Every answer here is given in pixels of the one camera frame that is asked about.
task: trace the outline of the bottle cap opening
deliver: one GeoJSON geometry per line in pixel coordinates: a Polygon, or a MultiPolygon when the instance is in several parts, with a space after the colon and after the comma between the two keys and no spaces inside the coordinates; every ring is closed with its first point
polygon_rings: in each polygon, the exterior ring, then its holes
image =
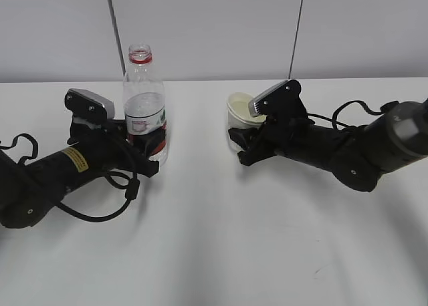
{"type": "Polygon", "coordinates": [[[152,61],[152,50],[147,44],[132,44],[129,47],[129,61],[135,64],[145,64],[152,61]]]}

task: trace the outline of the bottle label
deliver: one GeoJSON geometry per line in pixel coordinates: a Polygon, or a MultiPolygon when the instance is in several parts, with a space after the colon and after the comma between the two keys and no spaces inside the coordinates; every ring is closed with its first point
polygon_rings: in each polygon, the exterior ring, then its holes
{"type": "Polygon", "coordinates": [[[136,136],[149,134],[165,125],[165,107],[160,109],[157,113],[147,117],[134,117],[125,114],[125,119],[129,134],[134,134],[136,136]]]}

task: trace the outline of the water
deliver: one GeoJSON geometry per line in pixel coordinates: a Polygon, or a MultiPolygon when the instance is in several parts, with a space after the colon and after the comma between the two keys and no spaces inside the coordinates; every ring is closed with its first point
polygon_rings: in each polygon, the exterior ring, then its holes
{"type": "MultiPolygon", "coordinates": [[[[145,92],[130,98],[124,106],[128,133],[133,135],[149,134],[159,128],[167,128],[165,99],[162,94],[145,92]]],[[[168,146],[151,156],[150,160],[159,161],[162,166],[168,157],[168,146]]]]}

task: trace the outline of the yellow warning label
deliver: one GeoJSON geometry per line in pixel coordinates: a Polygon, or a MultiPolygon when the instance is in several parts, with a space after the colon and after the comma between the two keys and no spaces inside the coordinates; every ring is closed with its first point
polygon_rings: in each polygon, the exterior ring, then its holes
{"type": "Polygon", "coordinates": [[[78,172],[83,172],[87,169],[89,169],[88,163],[86,162],[85,157],[82,156],[82,154],[73,147],[68,147],[64,150],[62,150],[64,154],[68,156],[74,163],[74,166],[78,169],[78,172]]]}

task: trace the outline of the robotic arm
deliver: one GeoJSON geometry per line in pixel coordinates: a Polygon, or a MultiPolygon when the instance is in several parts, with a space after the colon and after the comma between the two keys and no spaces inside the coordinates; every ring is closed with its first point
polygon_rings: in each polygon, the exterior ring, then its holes
{"type": "Polygon", "coordinates": [[[250,114],[267,118],[258,129],[229,129],[230,138],[243,149],[238,153],[241,164],[285,156],[330,171],[352,189],[370,192],[383,174],[428,156],[428,100],[390,102],[380,112],[355,100],[329,119],[309,114],[300,92],[299,82],[288,80],[250,101],[250,114]],[[352,103],[380,118],[359,127],[338,122],[339,113],[352,103]],[[316,126],[310,116],[331,121],[333,128],[316,126]]]}
{"type": "Polygon", "coordinates": [[[131,145],[126,140],[126,122],[113,119],[114,104],[110,100],[88,90],[70,89],[64,102],[73,113],[70,147],[26,166],[28,159],[37,157],[33,137],[20,134],[11,146],[0,146],[0,223],[7,228],[33,226],[55,206],[90,222],[113,219],[136,198],[140,184],[137,174],[151,177],[159,170],[159,163],[148,157],[165,140],[165,130],[137,136],[131,145]],[[16,146],[19,138],[28,139],[33,152],[15,163],[2,150],[16,146]],[[112,169],[129,171],[132,177],[112,169]],[[99,177],[125,190],[126,201],[116,212],[92,217],[62,203],[66,194],[99,177]],[[124,178],[128,184],[119,184],[113,177],[124,178]]]}

